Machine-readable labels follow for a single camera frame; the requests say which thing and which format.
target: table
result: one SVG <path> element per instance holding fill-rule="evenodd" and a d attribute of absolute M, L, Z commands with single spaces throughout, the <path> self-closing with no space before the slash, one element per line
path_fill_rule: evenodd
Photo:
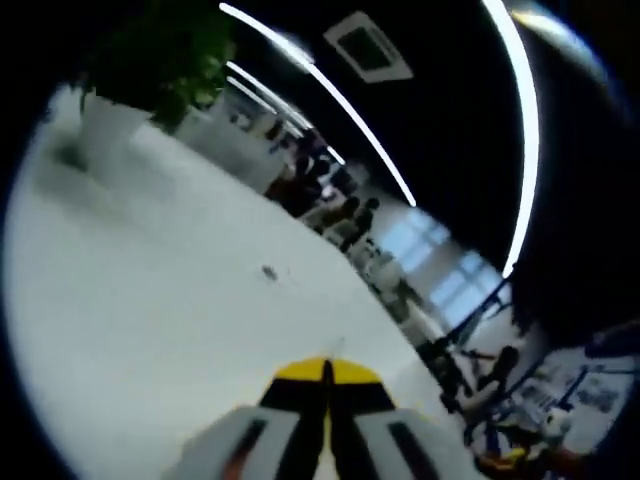
<path fill-rule="evenodd" d="M 276 205 L 150 125 L 109 188 L 60 164 L 76 100 L 61 94 L 21 172 L 4 260 L 19 372 L 79 477 L 159 478 L 278 367 L 336 349 L 400 405 L 446 417 L 347 260 Z"/>

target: black ceiling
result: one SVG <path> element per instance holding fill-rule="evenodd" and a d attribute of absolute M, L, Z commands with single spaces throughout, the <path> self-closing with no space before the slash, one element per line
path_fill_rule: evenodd
<path fill-rule="evenodd" d="M 502 267 L 519 198 L 522 127 L 508 57 L 479 2 L 238 5 L 310 50 L 378 136 L 418 205 Z M 359 9 L 399 48 L 414 79 L 365 84 L 323 39 L 330 26 Z M 313 78 L 248 28 L 239 27 L 238 43 L 238 64 L 286 95 L 342 156 L 365 161 L 403 198 L 375 150 Z M 487 229 L 490 236 L 478 235 Z"/>
<path fill-rule="evenodd" d="M 310 6 L 242 0 L 236 6 L 308 49 L 378 136 L 418 205 L 502 268 L 520 198 L 522 119 L 509 59 L 480 1 Z M 324 41 L 328 27 L 359 9 L 400 49 L 414 79 L 365 84 Z M 559 13 L 567 17 L 568 11 Z M 606 42 L 606 28 L 582 24 L 589 41 L 602 40 L 595 42 L 602 45 L 597 53 L 617 52 Z M 536 83 L 541 145 L 516 289 L 527 308 L 568 338 L 638 311 L 638 150 L 629 117 L 625 123 L 602 89 L 535 34 L 520 32 Z M 313 78 L 250 29 L 238 26 L 237 38 L 238 64 L 287 96 L 338 152 L 365 161 L 402 198 L 362 133 Z M 604 60 L 614 78 L 625 72 L 624 61 Z M 634 85 L 633 79 L 621 83 Z"/>

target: wall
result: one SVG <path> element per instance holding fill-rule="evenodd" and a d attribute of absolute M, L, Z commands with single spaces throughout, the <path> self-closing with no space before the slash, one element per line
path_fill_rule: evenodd
<path fill-rule="evenodd" d="M 371 183 L 362 187 L 358 191 L 358 196 L 362 200 L 369 197 L 380 200 L 380 209 L 376 212 L 370 232 L 376 243 L 380 242 L 396 223 L 406 221 L 407 215 L 413 208 Z M 407 280 L 424 299 L 427 299 L 431 291 L 460 261 L 463 254 L 464 250 L 449 238 L 436 247 L 426 261 L 407 276 Z M 432 313 L 430 305 L 425 305 L 425 310 Z"/>

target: fluorescent light strip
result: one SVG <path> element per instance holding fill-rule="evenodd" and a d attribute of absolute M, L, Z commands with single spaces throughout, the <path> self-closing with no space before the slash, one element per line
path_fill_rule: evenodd
<path fill-rule="evenodd" d="M 570 50 L 573 61 L 586 68 L 603 84 L 609 83 L 607 69 L 596 53 L 571 28 L 542 7 L 536 10 L 511 10 L 511 16 L 560 50 Z"/>
<path fill-rule="evenodd" d="M 284 122 L 284 125 L 296 137 L 302 137 L 303 136 L 302 131 L 298 127 L 296 127 L 293 123 L 291 123 L 289 120 L 286 120 Z"/>
<path fill-rule="evenodd" d="M 533 74 L 527 59 L 527 52 L 518 34 L 509 12 L 501 0 L 482 0 L 489 12 L 493 23 L 502 37 L 511 66 L 516 77 L 520 108 L 522 110 L 522 127 L 524 135 L 524 174 L 522 176 L 522 191 L 520 193 L 520 207 L 516 228 L 511 240 L 511 248 L 507 255 L 507 262 L 502 271 L 504 278 L 513 271 L 513 265 L 518 261 L 524 238 L 527 234 L 533 198 L 536 190 L 538 176 L 538 148 L 540 144 L 540 132 L 538 130 L 538 105 L 536 102 L 536 90 L 533 84 Z"/>
<path fill-rule="evenodd" d="M 247 87 L 245 87 L 244 85 L 242 85 L 238 80 L 236 80 L 233 77 L 227 77 L 227 82 L 229 82 L 231 85 L 233 85 L 234 87 L 236 87 L 238 90 L 240 90 L 242 93 L 244 93 L 247 97 L 249 97 L 251 100 L 253 100 L 254 102 L 256 102 L 258 105 L 261 105 L 262 107 L 266 108 L 267 110 L 269 110 L 271 113 L 273 113 L 274 115 L 277 115 L 277 111 L 275 108 L 273 108 L 271 105 L 269 105 L 267 102 L 265 102 L 263 99 L 261 99 L 258 95 L 256 95 L 255 93 L 253 93 L 251 90 L 249 90 Z"/>
<path fill-rule="evenodd" d="M 347 164 L 347 162 L 344 161 L 344 158 L 342 158 L 340 155 L 338 155 L 338 152 L 336 152 L 333 147 L 327 147 L 327 151 L 331 155 L 333 155 L 333 157 L 338 161 L 338 163 L 340 165 L 346 165 Z"/>
<path fill-rule="evenodd" d="M 259 81 L 256 77 L 247 72 L 244 68 L 240 67 L 234 62 L 227 62 L 227 67 L 236 72 L 238 75 L 243 77 L 249 83 L 255 85 L 259 90 L 264 92 L 268 97 L 270 97 L 278 106 L 286 111 L 291 118 L 293 118 L 296 122 L 302 125 L 304 128 L 313 128 L 313 125 L 309 120 L 304 118 L 298 112 L 296 112 L 291 105 L 289 105 L 282 97 L 280 97 L 277 93 L 267 87 L 264 83 Z"/>
<path fill-rule="evenodd" d="M 358 112 L 356 112 L 356 110 L 345 98 L 345 96 L 340 93 L 336 86 L 331 83 L 329 79 L 313 64 L 313 61 L 309 58 L 309 56 L 304 51 L 300 50 L 298 47 L 289 42 L 282 35 L 274 32 L 263 23 L 257 21 L 253 17 L 250 17 L 237 8 L 232 7 L 226 3 L 221 3 L 220 10 L 240 20 L 241 22 L 246 23 L 248 26 L 267 37 L 273 43 L 277 43 L 282 48 L 287 49 L 287 52 L 299 63 L 301 68 L 309 72 L 318 82 L 320 82 L 320 85 L 322 85 L 329 92 L 329 94 L 331 94 L 331 96 L 338 102 L 338 104 L 344 109 L 344 111 L 347 112 L 347 115 L 351 117 L 353 122 L 358 126 L 364 136 L 367 137 L 367 140 L 369 140 L 371 146 L 373 146 L 378 155 L 380 155 L 380 158 L 382 158 L 382 161 L 385 163 L 385 165 L 391 172 L 391 175 L 400 186 L 400 189 L 402 190 L 402 193 L 404 193 L 404 196 L 407 198 L 407 202 L 409 202 L 409 205 L 415 207 L 416 200 L 413 197 L 413 194 L 409 190 L 409 187 L 403 180 L 400 172 L 398 171 L 395 164 L 393 163 L 385 149 L 382 147 L 376 136 L 373 134 L 369 126 L 365 123 Z"/>
<path fill-rule="evenodd" d="M 220 10 L 222 10 L 227 15 L 237 18 L 242 23 L 246 23 L 254 30 L 257 30 L 258 32 L 260 32 L 262 35 L 267 37 L 269 40 L 271 40 L 274 44 L 276 44 L 286 53 L 291 55 L 293 58 L 295 59 L 303 58 L 305 62 L 313 63 L 313 59 L 311 58 L 311 56 L 307 52 L 305 52 L 303 49 L 298 47 L 295 43 L 285 38 L 284 36 L 280 35 L 279 33 L 274 32 L 265 24 L 247 15 L 242 10 L 238 10 L 237 8 L 232 7 L 227 3 L 221 3 L 219 7 L 220 7 Z"/>

